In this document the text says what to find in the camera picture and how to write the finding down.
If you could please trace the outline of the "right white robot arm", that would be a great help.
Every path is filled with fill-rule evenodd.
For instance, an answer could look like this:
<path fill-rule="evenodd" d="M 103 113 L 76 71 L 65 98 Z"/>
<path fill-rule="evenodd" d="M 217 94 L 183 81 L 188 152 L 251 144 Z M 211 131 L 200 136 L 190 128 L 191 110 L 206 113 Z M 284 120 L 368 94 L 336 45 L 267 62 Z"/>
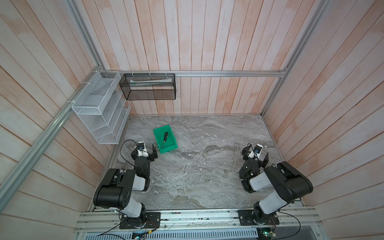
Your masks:
<path fill-rule="evenodd" d="M 258 218 L 313 191 L 311 182 L 287 162 L 244 161 L 237 149 L 209 145 L 200 151 L 174 150 L 150 166 L 150 184 L 132 198 L 148 210 L 247 208 Z"/>

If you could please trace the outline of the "black handled screwdriver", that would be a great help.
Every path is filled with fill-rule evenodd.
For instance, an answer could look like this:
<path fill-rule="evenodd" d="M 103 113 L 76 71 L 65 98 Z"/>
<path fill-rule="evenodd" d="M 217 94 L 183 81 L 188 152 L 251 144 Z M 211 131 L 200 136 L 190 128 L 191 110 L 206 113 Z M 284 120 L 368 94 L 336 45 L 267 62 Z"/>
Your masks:
<path fill-rule="evenodd" d="M 164 147 L 165 147 L 165 144 L 166 144 L 167 139 L 168 139 L 168 135 L 169 135 L 169 133 L 168 133 L 168 132 L 165 132 L 165 134 L 164 134 L 164 139 L 163 139 L 163 146 L 162 146 L 162 149 L 164 149 Z"/>

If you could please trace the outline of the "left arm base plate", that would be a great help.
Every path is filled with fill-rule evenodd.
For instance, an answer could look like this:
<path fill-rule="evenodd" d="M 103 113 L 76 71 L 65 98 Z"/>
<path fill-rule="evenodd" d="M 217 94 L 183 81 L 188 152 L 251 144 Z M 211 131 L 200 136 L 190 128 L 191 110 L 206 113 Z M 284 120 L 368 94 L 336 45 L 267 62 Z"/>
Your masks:
<path fill-rule="evenodd" d="M 141 214 L 138 218 L 122 217 L 119 228 L 121 230 L 154 230 L 160 227 L 160 220 L 160 212 L 149 212 Z"/>

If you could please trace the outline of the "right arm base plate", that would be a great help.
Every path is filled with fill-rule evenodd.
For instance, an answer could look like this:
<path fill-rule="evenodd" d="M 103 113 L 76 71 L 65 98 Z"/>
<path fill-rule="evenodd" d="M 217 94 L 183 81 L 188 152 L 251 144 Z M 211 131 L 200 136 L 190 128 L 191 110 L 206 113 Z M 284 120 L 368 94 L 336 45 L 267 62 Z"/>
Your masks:
<path fill-rule="evenodd" d="M 241 226 L 253 225 L 279 225 L 280 221 L 276 213 L 264 214 L 263 211 L 258 209 L 253 210 L 238 210 L 238 217 Z"/>

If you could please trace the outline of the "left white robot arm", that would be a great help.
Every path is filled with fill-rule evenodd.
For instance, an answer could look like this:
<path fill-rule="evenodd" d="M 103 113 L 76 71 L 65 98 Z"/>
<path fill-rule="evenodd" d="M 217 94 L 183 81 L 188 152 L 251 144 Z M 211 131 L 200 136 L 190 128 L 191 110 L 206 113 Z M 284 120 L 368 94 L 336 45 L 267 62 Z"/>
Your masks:
<path fill-rule="evenodd" d="M 138 219 L 145 217 L 144 204 L 133 199 L 132 192 L 145 192 L 150 185 L 151 163 L 158 158 L 155 146 L 148 152 L 144 142 L 137 143 L 131 153 L 134 160 L 132 170 L 109 169 L 96 188 L 93 204 L 96 207 L 112 209 L 124 217 Z"/>

